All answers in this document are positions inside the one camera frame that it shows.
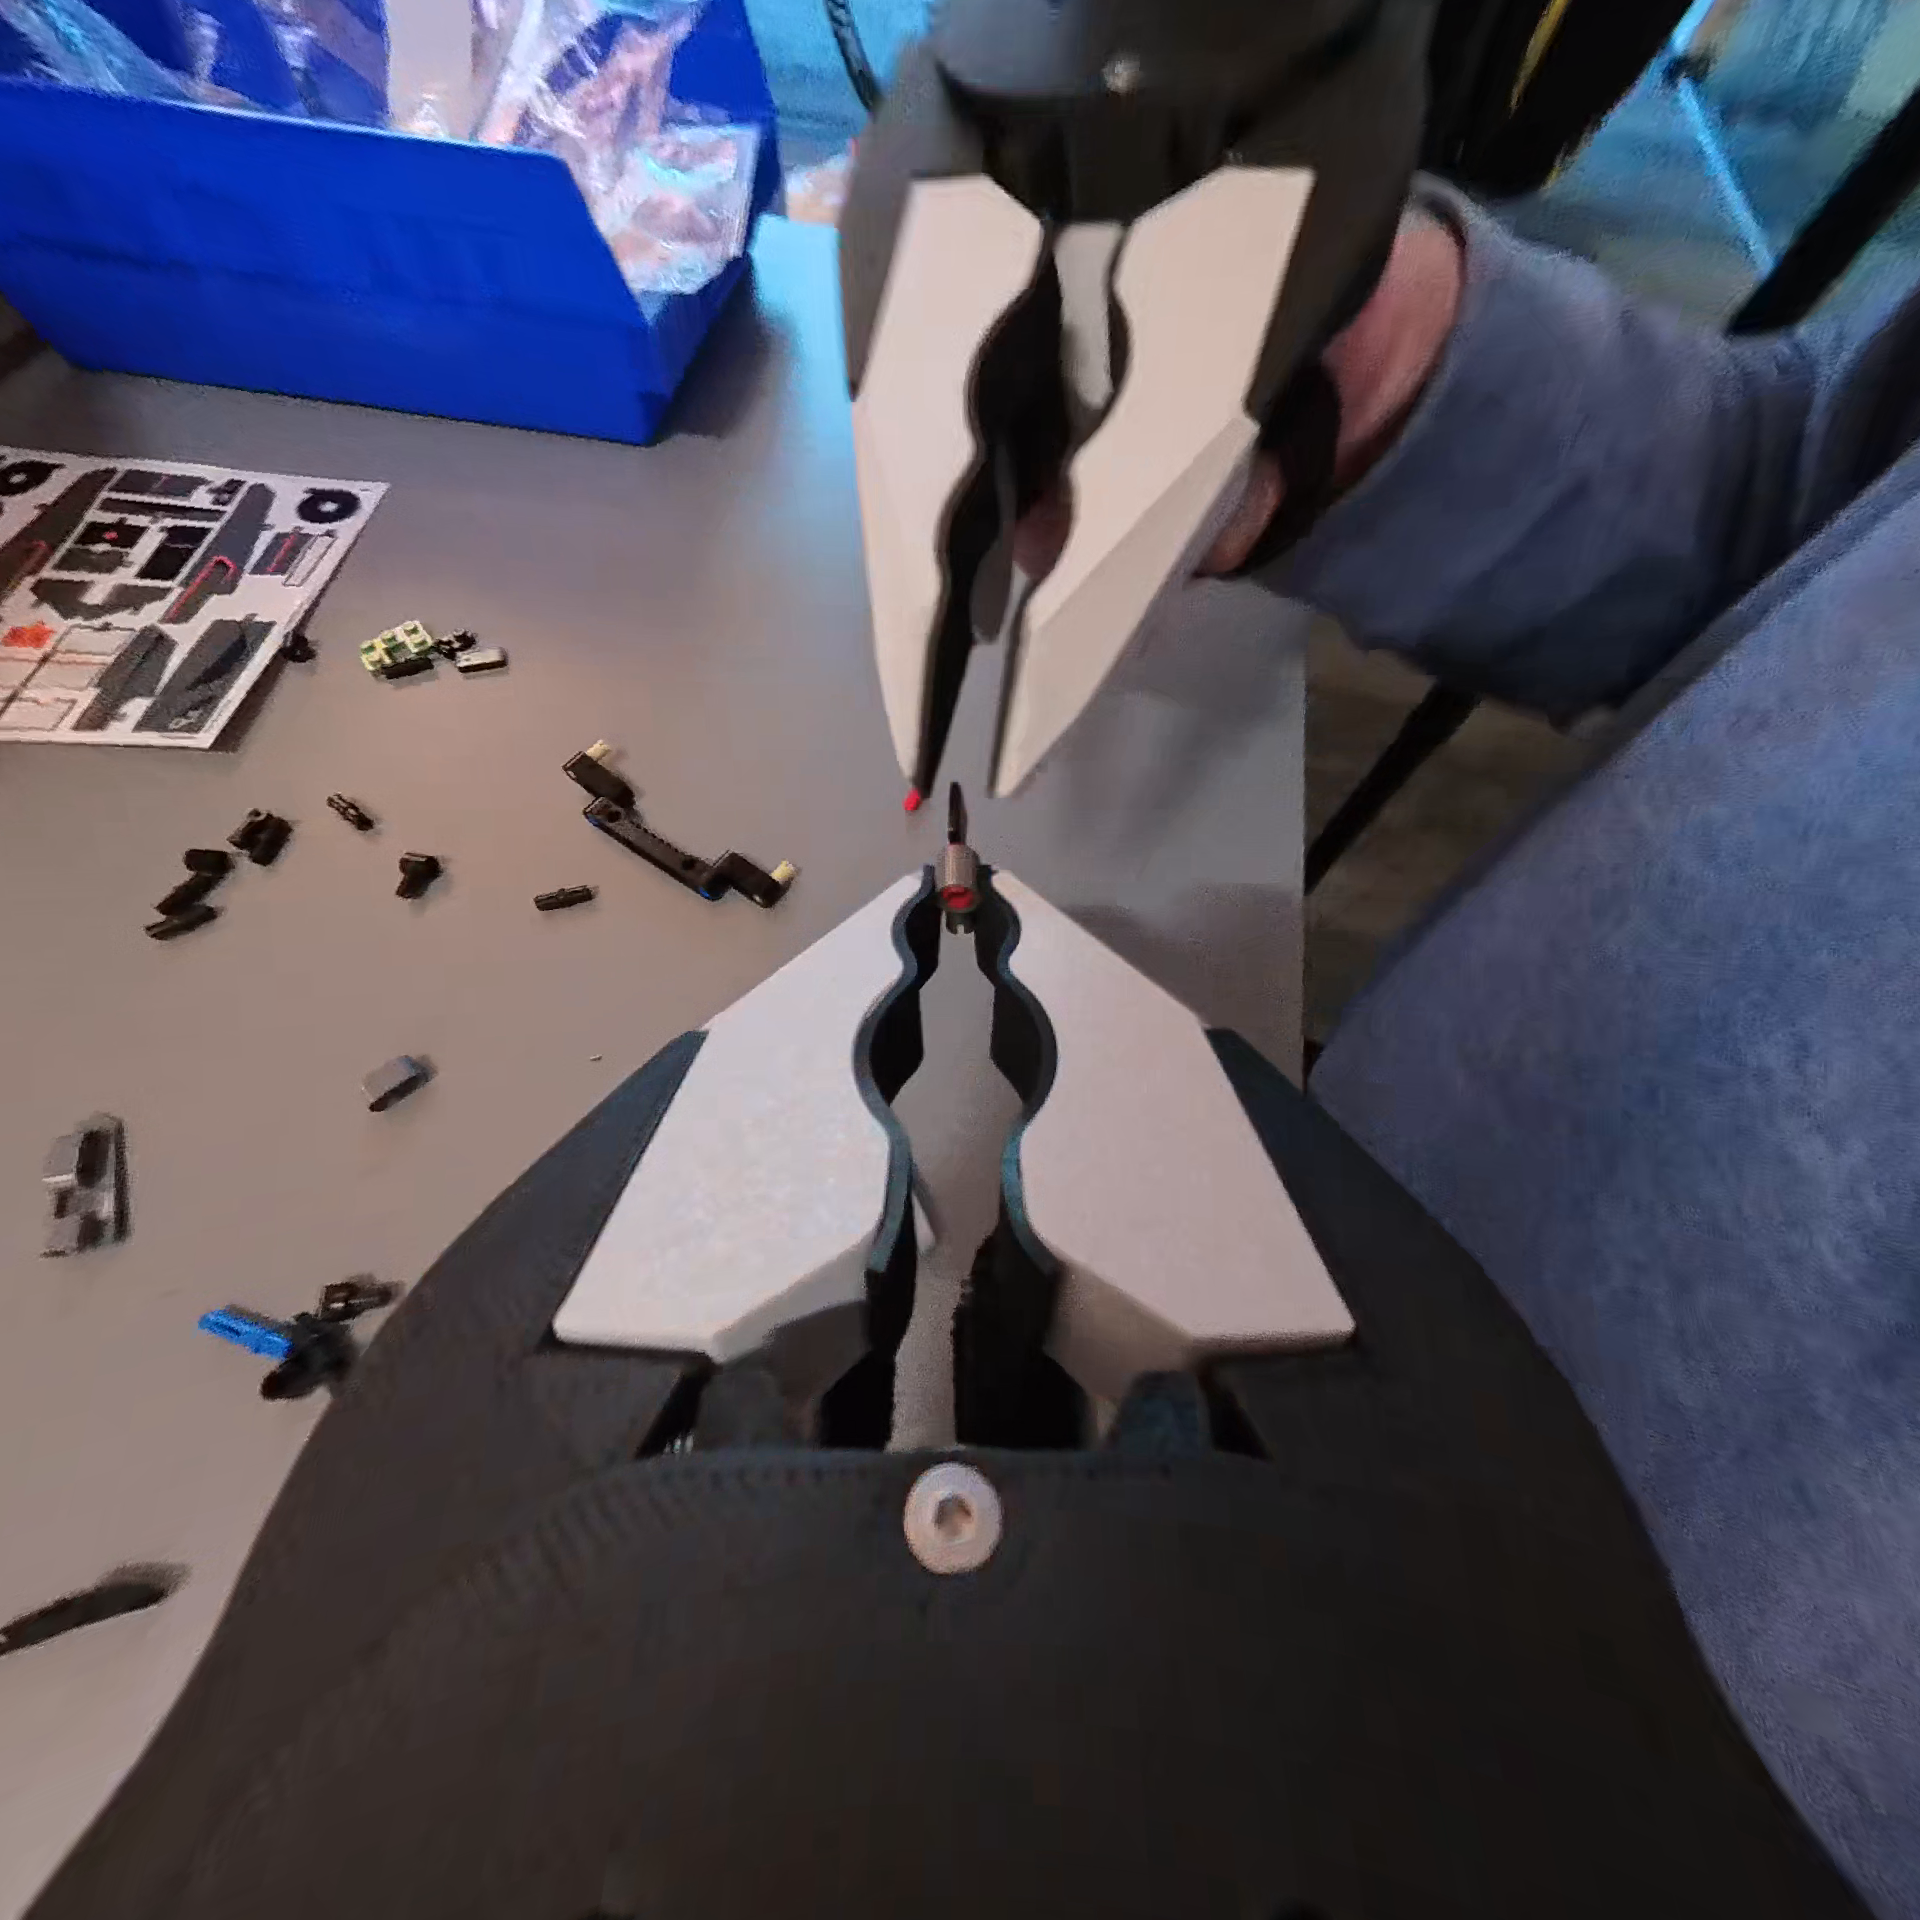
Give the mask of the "clear plastic bags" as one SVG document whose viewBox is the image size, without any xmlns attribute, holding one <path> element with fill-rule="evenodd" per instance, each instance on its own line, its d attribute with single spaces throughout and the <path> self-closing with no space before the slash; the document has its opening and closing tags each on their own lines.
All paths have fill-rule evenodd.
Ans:
<svg viewBox="0 0 1920 1920">
<path fill-rule="evenodd" d="M 637 296 L 748 241 L 760 133 L 678 102 L 705 5 L 4 1 L 4 77 L 559 160 Z"/>
</svg>

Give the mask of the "person's blue-clothed body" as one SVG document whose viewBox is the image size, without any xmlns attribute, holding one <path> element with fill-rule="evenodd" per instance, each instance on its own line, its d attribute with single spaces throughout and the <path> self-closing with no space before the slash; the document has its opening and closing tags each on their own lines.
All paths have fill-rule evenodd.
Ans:
<svg viewBox="0 0 1920 1920">
<path fill-rule="evenodd" d="M 1916 452 L 1628 708 L 1314 1092 L 1570 1378 L 1753 1745 L 1916 1914 Z"/>
</svg>

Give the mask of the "person's right forearm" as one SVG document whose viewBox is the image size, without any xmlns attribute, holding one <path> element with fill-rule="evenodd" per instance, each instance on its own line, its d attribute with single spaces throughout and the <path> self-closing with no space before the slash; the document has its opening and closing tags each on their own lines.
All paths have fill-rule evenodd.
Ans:
<svg viewBox="0 0 1920 1920">
<path fill-rule="evenodd" d="M 1462 290 L 1383 460 L 1247 574 L 1556 725 L 1621 705 L 1916 456 L 1916 282 L 1730 337 L 1430 178 Z"/>
</svg>

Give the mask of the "person's right hand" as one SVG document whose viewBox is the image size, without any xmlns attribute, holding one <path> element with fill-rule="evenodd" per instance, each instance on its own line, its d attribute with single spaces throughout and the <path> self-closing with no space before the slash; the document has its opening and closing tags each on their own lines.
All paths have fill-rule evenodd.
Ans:
<svg viewBox="0 0 1920 1920">
<path fill-rule="evenodd" d="M 1265 565 L 1383 460 L 1449 343 L 1461 247 L 1429 202 L 1406 202 L 1373 292 L 1320 351 L 1302 412 L 1255 452 L 1194 574 L 1234 577 Z"/>
</svg>

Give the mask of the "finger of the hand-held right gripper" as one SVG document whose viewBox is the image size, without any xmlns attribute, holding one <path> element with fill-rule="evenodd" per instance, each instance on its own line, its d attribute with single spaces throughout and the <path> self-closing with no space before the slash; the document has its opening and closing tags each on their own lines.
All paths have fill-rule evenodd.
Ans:
<svg viewBox="0 0 1920 1920">
<path fill-rule="evenodd" d="M 1041 222 L 985 175 L 913 180 L 853 392 L 879 700 L 906 790 L 936 783 L 1001 470 L 1033 369 Z"/>
<path fill-rule="evenodd" d="M 1066 463 L 1072 525 L 1024 600 L 1001 679 L 991 792 L 1013 798 L 1182 588 L 1241 490 L 1253 389 L 1308 167 L 1225 164 L 1132 222 L 1110 265 L 1124 369 Z"/>
</svg>

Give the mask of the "black lego cross connector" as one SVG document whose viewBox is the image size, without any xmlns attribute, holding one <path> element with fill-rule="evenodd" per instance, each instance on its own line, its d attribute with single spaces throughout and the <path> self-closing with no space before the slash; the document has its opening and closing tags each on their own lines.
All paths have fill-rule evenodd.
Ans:
<svg viewBox="0 0 1920 1920">
<path fill-rule="evenodd" d="M 282 1353 L 261 1378 L 262 1401 L 302 1401 L 319 1389 L 336 1389 L 356 1360 L 356 1343 L 345 1321 L 310 1311 L 281 1324 Z"/>
</svg>

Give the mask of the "black curved lego blade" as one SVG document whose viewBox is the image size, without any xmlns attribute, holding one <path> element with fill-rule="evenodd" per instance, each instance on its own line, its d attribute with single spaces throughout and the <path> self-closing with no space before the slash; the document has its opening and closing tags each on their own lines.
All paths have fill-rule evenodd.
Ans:
<svg viewBox="0 0 1920 1920">
<path fill-rule="evenodd" d="M 92 1625 L 148 1612 L 168 1599 L 183 1581 L 184 1570 L 178 1565 L 112 1568 L 79 1590 L 2 1621 L 2 1656 L 52 1644 Z"/>
</svg>

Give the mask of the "black diagonal bar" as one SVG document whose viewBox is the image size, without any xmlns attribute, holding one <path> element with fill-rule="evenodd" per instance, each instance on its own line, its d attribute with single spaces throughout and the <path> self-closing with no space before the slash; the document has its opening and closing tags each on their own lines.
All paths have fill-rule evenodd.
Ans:
<svg viewBox="0 0 1920 1920">
<path fill-rule="evenodd" d="M 1728 320 L 1730 335 L 1790 328 L 1807 320 L 1918 183 L 1918 89 L 1868 142 L 1815 207 L 1788 252 Z"/>
</svg>

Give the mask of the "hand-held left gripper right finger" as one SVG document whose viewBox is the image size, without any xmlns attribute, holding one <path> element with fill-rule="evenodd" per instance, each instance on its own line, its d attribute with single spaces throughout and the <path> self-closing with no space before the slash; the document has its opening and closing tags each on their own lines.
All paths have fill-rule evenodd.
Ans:
<svg viewBox="0 0 1920 1920">
<path fill-rule="evenodd" d="M 977 1436 L 1077 1437 L 1150 1375 L 1346 1345 L 1220 1033 L 1008 870 L 977 968 L 1017 1098 L 977 1250 Z"/>
</svg>

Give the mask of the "blue cardboard box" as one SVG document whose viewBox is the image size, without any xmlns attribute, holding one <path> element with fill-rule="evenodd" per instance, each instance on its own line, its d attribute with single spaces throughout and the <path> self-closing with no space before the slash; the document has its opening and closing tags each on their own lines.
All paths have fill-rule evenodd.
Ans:
<svg viewBox="0 0 1920 1920">
<path fill-rule="evenodd" d="M 780 185 L 750 12 L 705 7 L 671 93 L 760 149 L 693 295 L 637 296 L 544 152 L 4 77 L 4 305 L 74 367 L 644 446 Z"/>
</svg>

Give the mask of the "small grey lego connector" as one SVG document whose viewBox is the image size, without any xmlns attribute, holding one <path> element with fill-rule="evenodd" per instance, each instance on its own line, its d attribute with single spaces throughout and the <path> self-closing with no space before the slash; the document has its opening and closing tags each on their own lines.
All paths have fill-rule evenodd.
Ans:
<svg viewBox="0 0 1920 1920">
<path fill-rule="evenodd" d="M 946 790 L 943 844 L 935 860 L 935 894 L 948 933 L 969 937 L 975 929 L 985 873 L 972 844 L 965 785 L 953 778 Z"/>
</svg>

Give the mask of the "black lego rack assembly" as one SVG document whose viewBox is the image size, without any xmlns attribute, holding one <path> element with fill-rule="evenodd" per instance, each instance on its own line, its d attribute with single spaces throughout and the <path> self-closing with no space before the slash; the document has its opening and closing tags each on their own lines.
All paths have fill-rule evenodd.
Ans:
<svg viewBox="0 0 1920 1920">
<path fill-rule="evenodd" d="M 583 817 L 589 826 L 701 900 L 721 903 L 738 895 L 758 910 L 772 910 L 785 900 L 799 876 L 788 860 L 768 870 L 733 850 L 704 857 L 663 839 L 639 815 L 637 789 L 613 768 L 606 741 L 568 753 L 561 775 L 588 794 Z"/>
</svg>

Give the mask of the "black metal rod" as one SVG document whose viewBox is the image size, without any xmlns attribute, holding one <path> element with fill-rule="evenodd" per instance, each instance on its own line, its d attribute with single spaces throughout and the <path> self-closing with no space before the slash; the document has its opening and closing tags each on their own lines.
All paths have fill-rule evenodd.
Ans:
<svg viewBox="0 0 1920 1920">
<path fill-rule="evenodd" d="M 1481 702 L 1442 684 L 1429 685 L 1399 732 L 1311 837 L 1302 860 L 1302 892 L 1311 895 L 1336 862 L 1373 826 L 1406 783 L 1468 725 Z"/>
</svg>

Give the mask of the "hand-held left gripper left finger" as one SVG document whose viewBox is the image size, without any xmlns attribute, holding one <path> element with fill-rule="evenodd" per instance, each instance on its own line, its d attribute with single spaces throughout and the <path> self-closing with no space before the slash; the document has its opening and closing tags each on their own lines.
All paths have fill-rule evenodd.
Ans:
<svg viewBox="0 0 1920 1920">
<path fill-rule="evenodd" d="M 815 1437 L 889 1437 L 933 1248 L 896 1114 L 930 974 L 924 868 L 700 1029 L 556 1311 L 557 1343 L 756 1364 Z"/>
</svg>

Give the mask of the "lego sticker sheet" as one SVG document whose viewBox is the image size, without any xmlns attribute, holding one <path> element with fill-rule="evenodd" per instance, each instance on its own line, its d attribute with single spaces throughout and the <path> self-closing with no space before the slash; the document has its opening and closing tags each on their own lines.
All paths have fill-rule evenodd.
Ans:
<svg viewBox="0 0 1920 1920">
<path fill-rule="evenodd" d="M 2 446 L 2 741 L 207 751 L 382 482 Z"/>
</svg>

